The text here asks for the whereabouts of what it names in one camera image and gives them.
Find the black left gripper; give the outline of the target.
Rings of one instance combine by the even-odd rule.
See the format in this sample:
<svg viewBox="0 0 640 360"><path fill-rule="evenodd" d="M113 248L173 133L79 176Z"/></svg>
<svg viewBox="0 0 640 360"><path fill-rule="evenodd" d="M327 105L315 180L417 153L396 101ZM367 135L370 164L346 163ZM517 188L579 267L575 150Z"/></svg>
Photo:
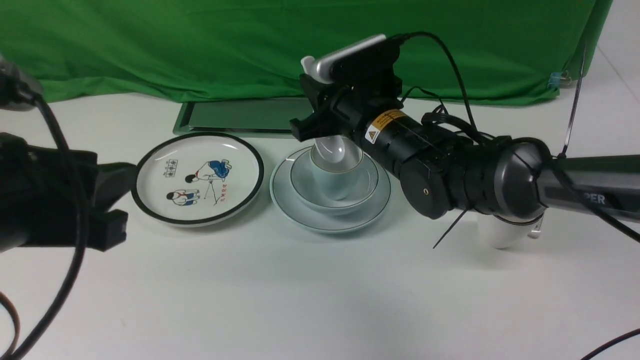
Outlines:
<svg viewBox="0 0 640 360"><path fill-rule="evenodd" d="M0 249L73 248L76 205L73 189L55 148L28 145L1 134ZM98 164L98 155L72 155L88 203L87 247L107 251L126 240L128 214L114 205L135 187L137 167L128 162Z"/></svg>

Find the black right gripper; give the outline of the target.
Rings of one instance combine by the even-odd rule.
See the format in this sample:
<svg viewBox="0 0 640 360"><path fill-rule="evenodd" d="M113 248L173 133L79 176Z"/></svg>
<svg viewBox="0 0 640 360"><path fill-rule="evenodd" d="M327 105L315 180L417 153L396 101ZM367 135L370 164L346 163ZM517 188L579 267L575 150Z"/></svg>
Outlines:
<svg viewBox="0 0 640 360"><path fill-rule="evenodd" d="M402 109L402 80L394 73L399 46L373 46L338 60L334 83L322 84L302 73L299 83L313 112L289 121L299 142L362 132L366 121L387 110Z"/></svg>

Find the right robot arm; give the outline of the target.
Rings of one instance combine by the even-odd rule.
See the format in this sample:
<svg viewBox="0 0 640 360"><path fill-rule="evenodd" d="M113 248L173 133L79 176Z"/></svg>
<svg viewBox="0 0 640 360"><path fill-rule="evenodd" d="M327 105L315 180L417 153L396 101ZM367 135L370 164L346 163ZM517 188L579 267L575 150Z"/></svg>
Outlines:
<svg viewBox="0 0 640 360"><path fill-rule="evenodd" d="M488 137L443 112L416 121L399 100L399 56L399 44L387 39L304 57L299 82L313 112L291 120L294 137L345 137L430 219L458 209L525 222L562 208L610 224L639 221L638 155L555 157L535 137Z"/></svg>

